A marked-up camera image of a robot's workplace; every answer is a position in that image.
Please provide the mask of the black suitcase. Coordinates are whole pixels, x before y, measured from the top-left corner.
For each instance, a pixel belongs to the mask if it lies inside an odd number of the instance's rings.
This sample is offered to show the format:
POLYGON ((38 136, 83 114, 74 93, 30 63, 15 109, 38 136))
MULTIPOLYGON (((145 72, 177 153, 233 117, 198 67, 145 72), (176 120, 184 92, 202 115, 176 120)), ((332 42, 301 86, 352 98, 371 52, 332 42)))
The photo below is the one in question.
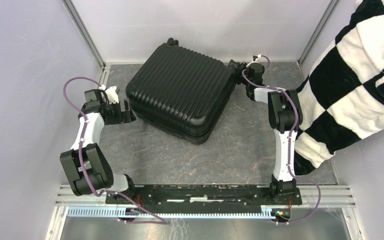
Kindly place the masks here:
POLYGON ((125 87, 143 121, 192 144, 205 143, 236 85, 234 65, 179 45, 170 37, 125 87))

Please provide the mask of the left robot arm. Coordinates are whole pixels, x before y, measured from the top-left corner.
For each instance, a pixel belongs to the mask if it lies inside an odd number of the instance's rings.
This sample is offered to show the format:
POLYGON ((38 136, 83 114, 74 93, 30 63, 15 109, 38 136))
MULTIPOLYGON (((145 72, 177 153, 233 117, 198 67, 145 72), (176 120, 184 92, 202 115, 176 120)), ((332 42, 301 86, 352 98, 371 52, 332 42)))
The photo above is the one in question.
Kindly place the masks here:
POLYGON ((60 162, 71 190, 76 196, 109 189, 115 183, 110 164, 99 147, 104 126, 130 123, 136 117, 124 99, 121 109, 119 88, 85 91, 86 102, 79 110, 79 130, 70 150, 61 153, 60 162))

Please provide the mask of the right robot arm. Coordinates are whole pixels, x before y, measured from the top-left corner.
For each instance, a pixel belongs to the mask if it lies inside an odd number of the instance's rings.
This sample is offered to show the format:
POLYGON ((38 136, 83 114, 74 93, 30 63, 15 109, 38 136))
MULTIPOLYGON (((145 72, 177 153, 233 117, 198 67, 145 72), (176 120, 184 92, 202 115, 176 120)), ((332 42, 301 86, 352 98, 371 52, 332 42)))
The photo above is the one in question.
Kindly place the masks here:
POLYGON ((206 142, 237 84, 247 97, 268 106, 268 121, 275 136, 275 168, 269 199, 282 204, 297 192, 294 146, 303 115, 295 90, 263 84, 265 67, 257 62, 228 64, 212 59, 163 66, 148 61, 126 85, 132 110, 152 126, 192 144, 206 142))

